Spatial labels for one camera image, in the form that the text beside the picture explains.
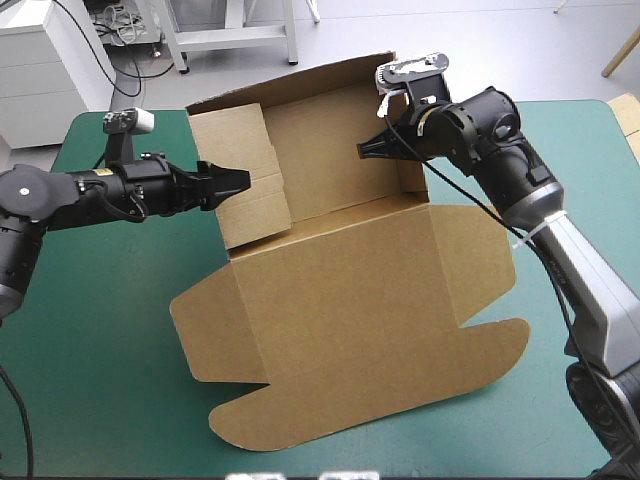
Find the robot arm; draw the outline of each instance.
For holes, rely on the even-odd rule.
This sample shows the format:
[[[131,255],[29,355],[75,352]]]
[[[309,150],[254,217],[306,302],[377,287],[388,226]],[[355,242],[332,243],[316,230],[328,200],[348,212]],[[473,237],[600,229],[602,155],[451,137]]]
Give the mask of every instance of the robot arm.
[[[161,153],[134,159],[131,135],[152,129],[148,112],[110,112],[104,168],[49,173],[16,165],[0,175],[0,318],[22,304],[47,231],[213,210],[250,187],[244,170],[199,161],[196,172],[185,172]]]
[[[527,232],[576,314],[580,352],[572,341],[565,352],[588,367],[570,366],[567,383],[613,457],[601,475],[640,478],[640,300],[567,217],[562,185],[522,134],[513,101],[491,87],[452,103],[442,76],[447,66],[445,55],[433,54],[378,68],[379,90],[402,91],[408,108],[395,126],[360,144],[360,155],[445,156],[475,178],[508,227]]]

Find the black cable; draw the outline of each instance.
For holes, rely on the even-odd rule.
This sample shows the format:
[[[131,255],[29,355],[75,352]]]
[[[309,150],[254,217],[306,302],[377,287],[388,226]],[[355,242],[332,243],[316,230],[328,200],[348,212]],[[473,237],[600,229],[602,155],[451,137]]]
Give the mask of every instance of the black cable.
[[[171,70],[174,67],[174,63],[171,62],[171,65],[169,65],[165,70],[162,70],[159,73],[153,73],[151,75],[132,75],[130,73],[125,72],[124,70],[120,70],[118,67],[116,67],[115,65],[113,66],[113,69],[118,72],[121,73],[122,75],[125,75],[127,77],[131,77],[131,78],[159,78],[161,76],[163,76],[164,74],[166,74],[167,72],[169,72],[169,70]]]
[[[27,414],[27,407],[24,404],[24,400],[20,396],[18,389],[13,384],[6,370],[0,365],[0,377],[2,381],[11,393],[11,396],[18,406],[20,411],[20,418],[22,419],[22,429],[24,430],[24,440],[27,444],[27,480],[33,479],[33,436],[31,435],[31,427],[29,426],[29,415]]]
[[[458,191],[459,193],[464,195],[466,198],[471,200],[473,203],[475,203],[478,207],[480,207],[480,209],[482,209],[482,211],[484,211],[493,220],[495,220],[500,225],[502,225],[504,228],[506,228],[509,232],[513,233],[520,240],[524,239],[524,235],[522,235],[519,231],[517,231],[515,228],[511,227],[510,225],[507,225],[504,222],[504,220],[502,220],[502,218],[500,218],[489,207],[487,207],[484,203],[482,203],[482,201],[480,201],[479,198],[477,198],[473,194],[467,192],[464,188],[459,186],[457,183],[455,183],[453,180],[451,180],[449,177],[447,177],[444,173],[442,173],[436,167],[431,165],[426,158],[424,158],[411,145],[409,145],[409,143],[404,138],[402,138],[402,136],[398,133],[398,131],[395,129],[395,127],[391,123],[391,120],[389,119],[388,116],[385,116],[384,119],[385,119],[385,122],[387,123],[387,127],[389,128],[389,131],[402,144],[402,146],[411,155],[413,155],[416,158],[416,160],[419,160],[425,167],[427,167],[431,172],[433,172],[440,179],[442,179],[447,185],[451,186],[456,191]],[[611,413],[615,417],[616,421],[620,425],[620,428],[623,430],[625,436],[627,437],[627,440],[629,440],[629,442],[633,445],[633,447],[636,450],[636,452],[640,453],[640,440],[638,440],[636,438],[636,436],[631,431],[630,427],[627,425],[627,422],[624,420],[624,418],[622,417],[620,412],[615,408],[615,406],[611,402],[611,399],[609,398],[607,393],[604,391],[604,388],[602,388],[602,385],[601,385],[600,381],[598,380],[598,377],[597,377],[596,373],[594,372],[593,368],[591,367],[591,365],[589,364],[589,362],[585,358],[585,355],[584,355],[584,352],[582,350],[582,347],[580,346],[580,343],[578,342],[578,340],[576,338],[575,330],[573,328],[573,324],[571,323],[571,318],[569,316],[569,311],[567,310],[567,305],[566,305],[566,302],[565,302],[565,299],[564,299],[564,295],[562,293],[562,289],[560,288],[560,285],[558,284],[558,281],[556,280],[556,278],[554,276],[554,270],[553,270],[553,268],[551,266],[552,261],[550,259],[548,259],[540,251],[540,249],[533,242],[531,242],[530,240],[527,240],[525,242],[525,245],[527,245],[527,247],[529,247],[529,249],[536,255],[536,257],[538,257],[538,260],[540,260],[540,263],[544,267],[544,269],[545,269],[545,271],[547,273],[547,276],[549,277],[549,281],[551,282],[551,286],[553,287],[553,291],[554,291],[554,293],[556,295],[556,298],[558,300],[558,305],[560,306],[560,311],[562,312],[562,318],[563,318],[564,323],[565,323],[565,325],[567,327],[567,331],[569,332],[569,340],[571,341],[571,343],[573,344],[573,346],[574,346],[574,348],[576,350],[576,356],[578,358],[578,361],[587,370],[589,376],[591,377],[591,380],[593,381],[593,383],[595,384],[596,388],[598,389],[598,393],[600,394],[600,396],[602,397],[602,400],[604,400],[604,403],[607,405],[607,407],[609,408],[609,410],[611,411]]]
[[[100,23],[100,22],[94,22],[93,23],[94,27],[99,27],[102,28],[103,30],[99,31],[98,34],[102,37],[104,35],[109,35],[109,34],[114,34],[114,33],[118,33],[117,30],[114,30],[113,28],[105,25],[104,23]],[[126,76],[126,77],[131,77],[131,78],[138,78],[138,79],[148,79],[148,78],[159,78],[162,77],[163,75],[165,75],[166,73],[169,72],[169,70],[171,70],[174,67],[174,63],[171,62],[171,65],[169,65],[166,69],[162,70],[159,73],[152,73],[150,75],[133,75],[129,72],[125,72],[124,70],[120,70],[118,67],[116,67],[115,65],[112,65],[113,69],[118,72],[121,73],[122,75]]]
[[[107,73],[107,71],[104,69],[104,66],[102,65],[102,62],[100,62],[100,59],[98,58],[98,54],[96,53],[96,51],[93,49],[93,45],[91,45],[91,41],[89,40],[89,38],[87,37],[87,35],[84,33],[84,30],[82,30],[82,27],[80,26],[80,24],[78,23],[78,20],[76,20],[76,17],[73,16],[73,14],[67,9],[67,7],[65,7],[60,0],[52,0],[53,3],[55,3],[56,5],[58,5],[60,8],[62,8],[62,10],[65,11],[65,13],[69,16],[69,18],[73,21],[73,23],[75,23],[76,27],[78,27],[78,30],[80,30],[80,33],[82,34],[82,37],[84,38],[85,42],[87,42],[87,45],[89,45],[89,49],[91,50],[91,53],[93,54],[93,57],[96,59],[96,62],[98,62],[98,66],[100,67],[100,70],[102,70],[102,73],[104,74],[104,76],[107,78],[107,80],[109,81],[109,83],[111,85],[113,85],[113,88],[117,91],[120,92],[122,95],[124,95],[125,97],[129,97],[129,98],[135,98],[138,95],[140,95],[140,93],[142,92],[142,79],[138,78],[138,91],[136,93],[128,93],[125,92],[124,90],[122,90],[120,87],[118,87],[116,85],[116,82],[114,82],[113,80],[111,80],[111,77],[109,76],[109,74]],[[138,73],[138,76],[140,75],[140,70],[138,69],[138,64],[135,62],[133,62],[134,67],[136,69],[136,72]]]

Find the floor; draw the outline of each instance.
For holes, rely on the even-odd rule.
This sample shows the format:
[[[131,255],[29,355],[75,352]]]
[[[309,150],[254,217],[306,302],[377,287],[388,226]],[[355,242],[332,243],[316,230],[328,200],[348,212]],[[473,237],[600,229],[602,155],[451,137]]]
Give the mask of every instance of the floor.
[[[223,0],[173,0],[183,30],[219,28]],[[595,98],[622,93],[640,96],[640,48],[608,79],[600,71],[640,22],[640,0],[570,0],[558,14],[558,0],[320,0],[315,25],[304,0],[294,0],[300,63],[286,62],[282,47],[190,54],[188,75],[171,70],[144,82],[135,99],[114,95],[112,108],[132,105],[176,109],[243,85],[337,60],[395,50],[401,57],[442,51],[451,61],[447,82],[454,100],[488,85],[518,101]],[[255,23],[281,17],[278,0],[258,2]],[[170,63],[167,51],[154,59],[150,48],[135,49],[141,71],[152,74]],[[110,55],[133,71],[120,49]],[[118,85],[135,91],[135,80]],[[0,166],[29,162],[48,168],[57,147],[9,151],[0,141]]]

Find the table surface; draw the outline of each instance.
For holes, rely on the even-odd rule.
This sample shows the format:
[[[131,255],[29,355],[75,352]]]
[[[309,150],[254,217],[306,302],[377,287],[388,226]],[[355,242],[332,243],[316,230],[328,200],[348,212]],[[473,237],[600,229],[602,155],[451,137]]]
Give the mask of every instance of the table surface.
[[[613,113],[596,101],[520,108],[525,133],[566,188],[570,216],[640,290],[640,169]],[[100,117],[74,122],[55,170],[94,163],[105,142]],[[156,130],[136,138],[137,150],[162,149],[193,168],[197,153],[185,119],[182,111],[157,112]],[[435,162],[479,193],[445,160]],[[432,201],[465,203],[429,181]],[[48,234],[25,305],[0,330],[0,361],[29,407],[41,476],[314,476],[336,469],[583,476],[607,460],[606,452],[566,392],[572,359],[562,353],[567,334],[549,282],[526,249],[515,251],[514,261],[516,287],[472,319],[530,322],[531,341],[511,373],[472,394],[280,452],[243,451],[209,430],[212,407],[251,387],[196,382],[168,312],[173,297],[226,262],[211,213]],[[19,417],[2,389],[0,425],[0,471],[22,475]]]

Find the open cardboard box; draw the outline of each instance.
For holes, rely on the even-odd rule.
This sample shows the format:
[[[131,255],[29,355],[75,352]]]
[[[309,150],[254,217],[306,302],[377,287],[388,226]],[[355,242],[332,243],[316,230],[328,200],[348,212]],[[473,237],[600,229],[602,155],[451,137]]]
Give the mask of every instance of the open cardboard box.
[[[171,305],[193,376],[262,389],[211,428],[276,450],[481,388],[529,327],[460,328],[509,290],[505,232],[427,201],[422,166],[360,159],[384,128],[373,55],[233,91],[188,110],[203,159],[251,171],[218,209],[230,262]]]

